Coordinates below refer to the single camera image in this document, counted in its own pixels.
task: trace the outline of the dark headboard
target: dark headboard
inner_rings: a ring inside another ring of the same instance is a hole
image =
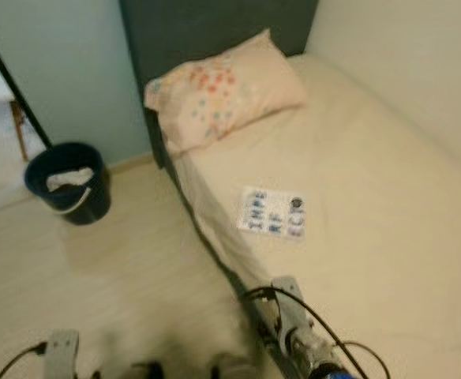
[[[219,54],[265,28],[285,55],[305,49],[318,0],[120,0],[129,50],[143,100],[154,77],[194,59]],[[145,110],[157,164],[167,158],[156,113]]]

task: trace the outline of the floor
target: floor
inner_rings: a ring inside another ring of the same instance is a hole
[[[44,150],[43,143],[28,121],[22,126],[22,132],[29,158]],[[0,102],[0,208],[28,197],[23,184],[25,168],[9,104]]]
[[[123,377],[132,362],[159,358],[167,379],[209,377],[215,355],[260,353],[233,292],[201,245],[164,171],[117,174],[110,212],[76,227],[36,199],[0,209],[0,369],[54,328],[80,332],[77,373]],[[41,377],[26,358],[9,378]]]

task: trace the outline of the bed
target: bed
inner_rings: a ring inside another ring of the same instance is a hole
[[[122,0],[141,95],[153,77],[264,27],[309,91],[305,107],[175,158],[145,110],[156,162],[236,291],[293,275],[345,338],[385,357],[393,377],[461,377],[461,164],[322,58],[303,54],[316,2],[169,3]],[[154,31],[156,40],[145,40]],[[248,185],[303,193],[305,239],[239,231]]]

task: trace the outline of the pillow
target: pillow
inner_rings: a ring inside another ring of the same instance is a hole
[[[265,30],[220,55],[183,63],[149,81],[144,105],[158,112],[167,150],[180,153],[306,100],[301,81]]]

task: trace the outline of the trash bin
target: trash bin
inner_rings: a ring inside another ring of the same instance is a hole
[[[50,191],[47,179],[53,174],[91,168],[92,177],[83,185],[62,186]],[[39,154],[27,166],[25,185],[41,197],[51,211],[76,225],[93,223],[111,206],[110,180],[99,152],[76,142],[58,144]]]

